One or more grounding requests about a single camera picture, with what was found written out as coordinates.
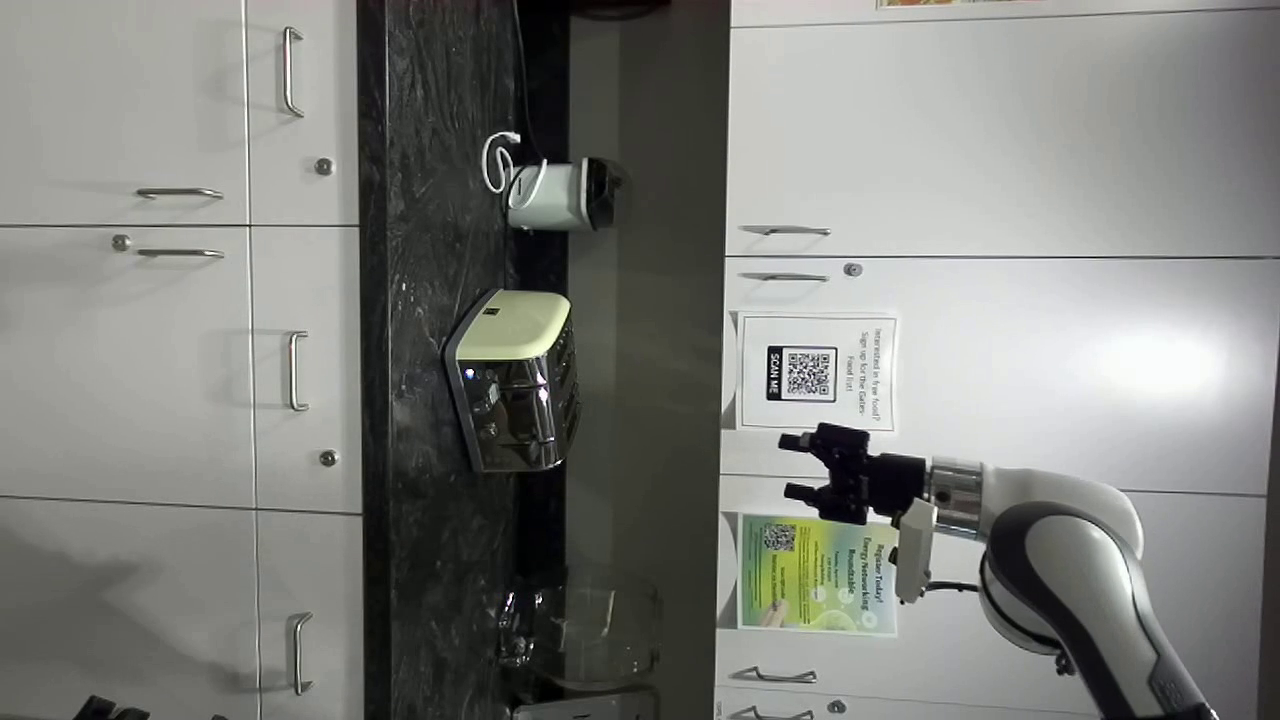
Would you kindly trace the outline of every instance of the cabinet handle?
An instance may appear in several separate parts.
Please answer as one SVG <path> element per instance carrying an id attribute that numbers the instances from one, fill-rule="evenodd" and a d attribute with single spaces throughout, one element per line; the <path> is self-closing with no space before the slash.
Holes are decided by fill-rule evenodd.
<path id="1" fill-rule="evenodd" d="M 288 408 L 293 413 L 309 413 L 309 404 L 304 404 L 304 370 L 300 370 L 300 356 L 304 356 L 304 338 L 309 338 L 309 331 L 284 331 L 284 396 L 288 396 Z"/>
<path id="2" fill-rule="evenodd" d="M 293 687 L 293 694 L 304 694 L 310 687 L 310 678 L 304 671 L 304 624 L 310 624 L 310 611 L 288 615 L 288 687 Z"/>
<path id="3" fill-rule="evenodd" d="M 132 235 L 113 235 L 113 253 L 132 253 L 143 261 L 158 261 L 158 257 L 222 261 L 222 253 L 215 247 L 132 247 Z"/>
<path id="4" fill-rule="evenodd" d="M 304 38 L 304 31 L 284 29 L 279 31 L 279 113 L 288 121 L 304 121 L 304 107 L 294 104 L 294 43 Z"/>
<path id="5" fill-rule="evenodd" d="M 758 280 L 758 282 L 827 282 L 827 275 L 814 275 L 814 272 L 740 272 L 740 280 Z"/>
<path id="6" fill-rule="evenodd" d="M 814 224 L 745 224 L 752 235 L 833 235 L 827 228 Z"/>
<path id="7" fill-rule="evenodd" d="M 773 676 L 773 671 L 758 671 L 752 665 L 752 666 L 730 671 L 730 678 L 746 678 L 746 685 L 814 685 L 814 671 Z"/>
<path id="8" fill-rule="evenodd" d="M 138 199 L 168 199 L 168 194 L 197 194 L 197 199 L 222 199 L 215 188 L 136 188 Z"/>
<path id="9" fill-rule="evenodd" d="M 729 720 L 814 720 L 812 713 L 796 713 L 796 716 L 763 716 L 755 702 L 730 713 Z"/>

